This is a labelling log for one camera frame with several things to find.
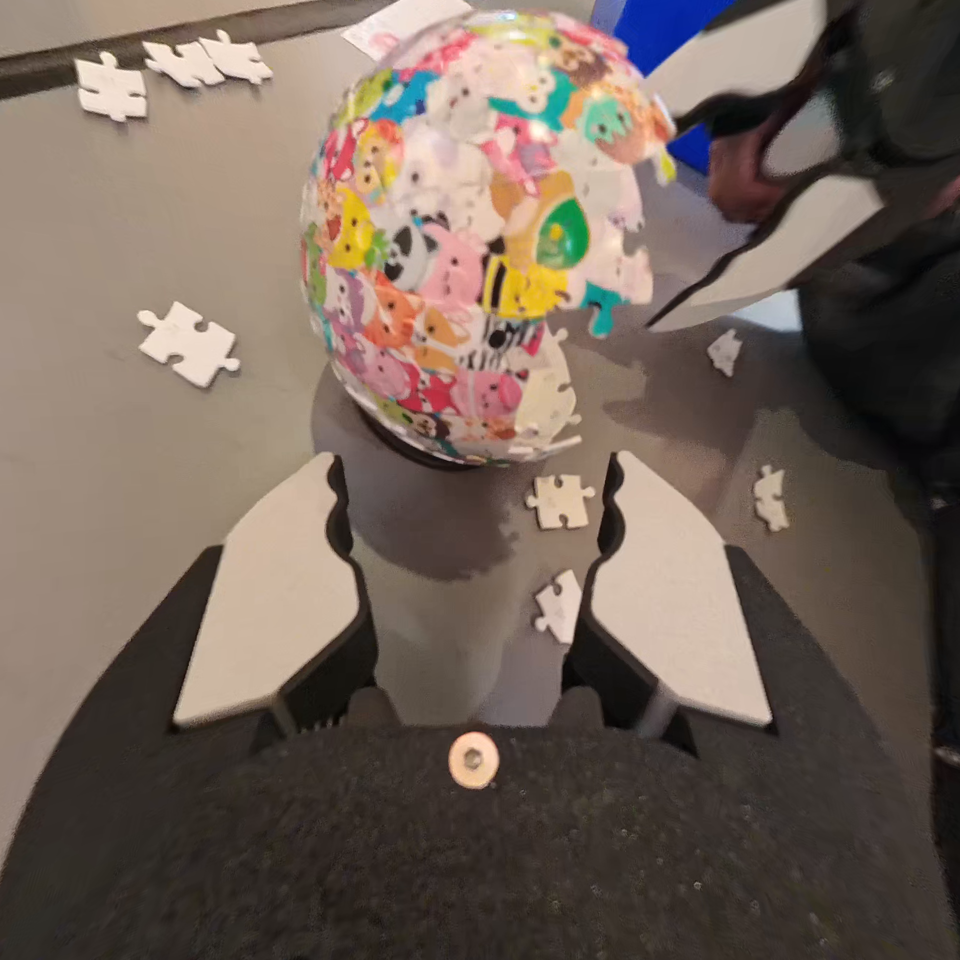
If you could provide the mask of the colourful 3D puzzle ball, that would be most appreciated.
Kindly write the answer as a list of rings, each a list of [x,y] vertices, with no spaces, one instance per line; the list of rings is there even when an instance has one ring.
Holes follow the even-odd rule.
[[[303,189],[302,284],[342,389],[407,442],[462,462],[580,442],[548,318],[603,339],[646,305],[626,46],[558,11],[472,10],[398,43],[343,95]]]

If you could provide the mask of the blue storage bin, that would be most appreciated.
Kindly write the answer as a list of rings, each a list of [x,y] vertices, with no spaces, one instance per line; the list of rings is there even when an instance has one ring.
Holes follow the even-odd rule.
[[[696,37],[731,1],[622,1],[595,2],[591,25],[622,42],[627,58],[642,76],[660,66]],[[630,162],[651,160],[662,183],[672,178],[667,170],[680,162],[706,175],[710,164],[711,138],[703,125],[678,138],[678,146],[666,139],[669,118],[642,91],[621,90],[622,117],[617,122],[624,133],[624,158]]]

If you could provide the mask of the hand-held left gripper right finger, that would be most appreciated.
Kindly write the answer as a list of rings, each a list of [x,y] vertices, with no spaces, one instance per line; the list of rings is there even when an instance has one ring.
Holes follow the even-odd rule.
[[[645,739],[691,739],[692,717],[773,734],[723,536],[629,451],[610,454],[602,503],[562,691],[592,691],[607,727]]]

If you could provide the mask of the white puzzle piece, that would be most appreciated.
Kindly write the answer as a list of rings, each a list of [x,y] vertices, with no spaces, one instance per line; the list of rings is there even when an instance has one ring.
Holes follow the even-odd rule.
[[[559,572],[534,594],[533,627],[550,633],[558,644],[570,647],[582,604],[582,588],[573,570]]]
[[[595,488],[584,486],[578,475],[537,476],[525,505],[535,512],[541,531],[578,530],[588,526],[587,504],[595,496]]]
[[[223,29],[213,38],[201,37],[198,43],[211,65],[224,78],[260,86],[274,77],[274,71],[262,59],[256,43],[235,42]]]
[[[221,372],[239,373],[241,361],[233,355],[236,335],[184,304],[175,301],[163,317],[150,310],[140,310],[136,317],[149,330],[139,352],[193,387],[207,390]]]
[[[766,463],[752,484],[754,512],[771,534],[786,531],[790,526],[784,501],[785,477],[783,469]]]
[[[198,40],[170,46],[142,40],[145,66],[153,73],[166,76],[187,90],[198,90],[222,84],[226,76],[215,65]]]
[[[100,51],[94,60],[75,57],[74,67],[78,103],[85,113],[105,116],[119,124],[147,118],[146,83],[141,72],[122,69],[116,55],[109,51]]]
[[[731,328],[707,347],[706,356],[716,372],[722,374],[725,378],[732,378],[735,375],[742,346],[743,341],[739,337],[738,331]]]

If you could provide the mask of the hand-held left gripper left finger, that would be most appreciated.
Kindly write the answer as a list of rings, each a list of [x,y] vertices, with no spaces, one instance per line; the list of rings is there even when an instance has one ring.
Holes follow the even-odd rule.
[[[173,723],[267,713],[285,734],[334,722],[376,671],[342,459],[322,452],[231,529]]]

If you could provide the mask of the printed instruction sheet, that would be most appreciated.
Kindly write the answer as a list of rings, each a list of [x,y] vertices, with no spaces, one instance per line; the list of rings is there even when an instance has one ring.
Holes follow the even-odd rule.
[[[472,10],[472,5],[465,1],[397,1],[345,28],[341,37],[377,61],[418,32]]]

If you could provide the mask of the black ball stand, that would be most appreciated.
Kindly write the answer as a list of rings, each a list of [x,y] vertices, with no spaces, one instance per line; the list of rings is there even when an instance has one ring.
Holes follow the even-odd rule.
[[[422,450],[413,443],[407,441],[405,438],[402,438],[402,436],[399,436],[397,433],[390,430],[388,426],[371,415],[364,408],[360,408],[359,416],[369,432],[378,438],[379,442],[386,449],[391,450],[393,453],[410,463],[425,467],[429,470],[445,473],[463,473],[486,468],[504,470],[515,465],[515,463],[512,461],[502,459],[480,459],[478,461],[474,460],[463,462],[456,459],[451,459],[445,454],[441,455],[435,452]]]

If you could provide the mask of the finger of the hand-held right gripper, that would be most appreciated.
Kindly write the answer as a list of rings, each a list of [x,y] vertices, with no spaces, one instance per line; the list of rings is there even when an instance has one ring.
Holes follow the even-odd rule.
[[[764,104],[803,73],[828,18],[824,1],[769,2],[718,18],[656,66],[645,90],[676,126]]]
[[[711,272],[652,318],[647,328],[697,327],[785,291],[816,261],[881,212],[865,177],[830,174],[813,181],[756,240],[717,261]]]

